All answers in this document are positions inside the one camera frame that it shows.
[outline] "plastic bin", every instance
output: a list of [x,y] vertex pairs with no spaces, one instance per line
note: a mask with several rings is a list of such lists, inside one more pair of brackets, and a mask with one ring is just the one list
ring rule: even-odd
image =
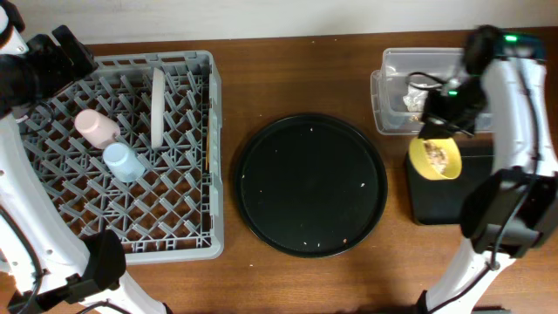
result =
[[[457,48],[389,48],[384,51],[380,71],[371,75],[371,100],[376,128],[383,135],[413,135],[420,131],[421,113],[410,113],[403,102],[408,93],[407,74],[425,72],[449,78],[459,65],[461,49]],[[416,83],[431,84],[428,78],[413,78]],[[481,113],[476,121],[477,132],[491,127],[490,113]]]
[[[79,237],[112,229],[128,264],[216,258],[223,250],[221,78],[207,51],[95,58],[99,68],[22,123],[31,166],[68,227]],[[165,132],[149,143],[153,68],[165,73]],[[93,109],[118,123],[116,140],[146,168],[124,183],[102,150],[75,129]]]

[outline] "yellow bowl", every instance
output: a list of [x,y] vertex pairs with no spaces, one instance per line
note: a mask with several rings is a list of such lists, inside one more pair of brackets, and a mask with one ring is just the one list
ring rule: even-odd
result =
[[443,148],[447,153],[447,167],[443,174],[434,168],[426,154],[426,148],[423,139],[414,138],[409,145],[409,158],[411,164],[417,172],[428,180],[453,180],[461,174],[461,153],[455,140],[452,138],[443,140],[429,140],[437,147]]

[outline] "white wall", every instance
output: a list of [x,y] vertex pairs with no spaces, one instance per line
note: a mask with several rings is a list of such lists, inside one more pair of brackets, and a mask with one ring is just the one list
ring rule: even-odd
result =
[[558,25],[558,0],[12,0],[86,44]]

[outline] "pink cup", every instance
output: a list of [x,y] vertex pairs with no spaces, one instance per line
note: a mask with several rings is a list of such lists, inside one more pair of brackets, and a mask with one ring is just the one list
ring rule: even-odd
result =
[[116,122],[92,109],[82,110],[73,123],[76,130],[99,149],[105,149],[116,142],[114,137],[120,135],[120,128]]

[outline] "crumb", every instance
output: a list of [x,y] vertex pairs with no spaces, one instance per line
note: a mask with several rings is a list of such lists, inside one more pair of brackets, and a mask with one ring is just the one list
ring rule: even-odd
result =
[[447,158],[447,153],[444,148],[436,146],[429,140],[425,140],[425,150],[426,156],[430,164],[438,171],[443,174],[446,171],[447,164],[449,162]]

